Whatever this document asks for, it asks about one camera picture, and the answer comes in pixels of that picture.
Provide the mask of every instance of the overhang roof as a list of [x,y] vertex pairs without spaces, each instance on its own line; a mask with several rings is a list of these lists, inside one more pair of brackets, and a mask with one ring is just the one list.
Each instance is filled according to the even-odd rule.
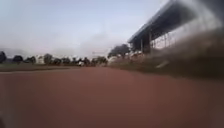
[[128,43],[135,43],[146,34],[151,34],[154,40],[163,34],[176,29],[193,19],[195,15],[187,7],[178,1],[168,2],[154,17],[151,18],[143,27],[135,33]]

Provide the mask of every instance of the sky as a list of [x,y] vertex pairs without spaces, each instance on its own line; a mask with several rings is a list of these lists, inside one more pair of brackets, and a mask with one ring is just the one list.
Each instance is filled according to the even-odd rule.
[[167,0],[0,0],[0,50],[8,56],[107,55]]

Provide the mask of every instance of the red dirt ground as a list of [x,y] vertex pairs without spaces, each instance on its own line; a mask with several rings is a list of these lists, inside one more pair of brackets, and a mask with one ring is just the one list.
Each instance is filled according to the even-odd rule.
[[109,68],[0,75],[7,128],[223,128],[224,84]]

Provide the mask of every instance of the green grass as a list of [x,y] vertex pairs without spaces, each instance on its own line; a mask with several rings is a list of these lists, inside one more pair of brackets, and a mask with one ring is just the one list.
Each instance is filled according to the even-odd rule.
[[41,71],[41,70],[57,70],[70,69],[71,67],[63,66],[46,66],[46,65],[32,65],[32,64],[1,64],[0,72],[15,72],[15,71]]

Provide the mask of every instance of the tree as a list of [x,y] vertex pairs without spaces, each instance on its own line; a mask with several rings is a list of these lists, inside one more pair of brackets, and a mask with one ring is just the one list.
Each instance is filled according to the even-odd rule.
[[127,44],[122,44],[119,46],[115,46],[110,53],[108,54],[108,58],[112,56],[121,55],[123,58],[125,57],[126,53],[129,53],[130,49]]
[[69,65],[71,63],[71,60],[69,58],[62,58],[62,63],[64,65]]
[[35,64],[36,63],[36,58],[34,56],[32,57],[28,57],[25,61],[25,63],[32,63]]
[[0,64],[6,61],[7,57],[5,55],[5,52],[1,51],[0,52]]
[[87,57],[84,58],[83,62],[85,66],[90,66],[90,60]]
[[61,65],[61,63],[62,63],[62,60],[58,58],[55,58],[52,62],[53,65]]
[[107,58],[104,56],[99,56],[96,58],[96,61],[98,64],[107,64]]
[[17,64],[20,64],[23,61],[23,57],[21,55],[15,55],[12,61]]
[[72,65],[77,65],[78,64],[78,61],[77,61],[77,59],[74,57],[74,58],[72,58]]
[[52,58],[53,58],[53,56],[51,54],[48,54],[48,53],[45,54],[44,55],[44,63],[45,64],[51,64]]

